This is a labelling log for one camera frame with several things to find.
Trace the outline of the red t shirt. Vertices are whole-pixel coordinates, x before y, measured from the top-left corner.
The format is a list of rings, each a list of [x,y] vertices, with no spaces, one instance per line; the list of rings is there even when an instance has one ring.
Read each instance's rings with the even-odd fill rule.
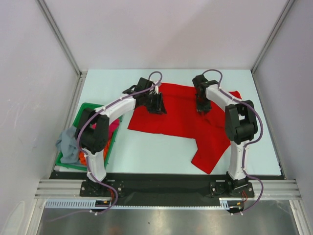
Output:
[[[150,114],[140,106],[135,109],[128,129],[195,139],[198,149],[191,163],[207,174],[212,173],[230,146],[224,130],[225,112],[215,103],[207,114],[197,112],[193,87],[163,83],[159,90],[167,113]]]

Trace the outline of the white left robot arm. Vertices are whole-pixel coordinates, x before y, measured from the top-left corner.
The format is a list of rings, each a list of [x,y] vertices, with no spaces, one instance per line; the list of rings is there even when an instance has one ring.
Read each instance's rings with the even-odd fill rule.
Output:
[[[163,94],[158,90],[161,80],[140,78],[136,85],[124,90],[121,96],[96,109],[85,108],[76,129],[75,139],[84,153],[87,165],[87,177],[92,181],[90,190],[97,196],[104,195],[107,190],[114,194],[118,191],[105,181],[107,176],[103,152],[109,140],[110,125],[138,107],[145,107],[151,114],[166,114]]]

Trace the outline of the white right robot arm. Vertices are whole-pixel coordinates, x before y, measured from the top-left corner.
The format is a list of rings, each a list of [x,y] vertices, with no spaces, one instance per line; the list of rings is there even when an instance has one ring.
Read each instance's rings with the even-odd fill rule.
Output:
[[[258,132],[254,104],[250,100],[243,101],[223,91],[218,81],[209,81],[204,74],[195,76],[192,82],[196,89],[197,112],[207,114],[212,110],[211,102],[217,104],[224,110],[225,133],[230,140],[230,165],[225,182],[213,183],[210,186],[211,194],[240,197],[243,191],[249,188],[246,154],[254,135]]]

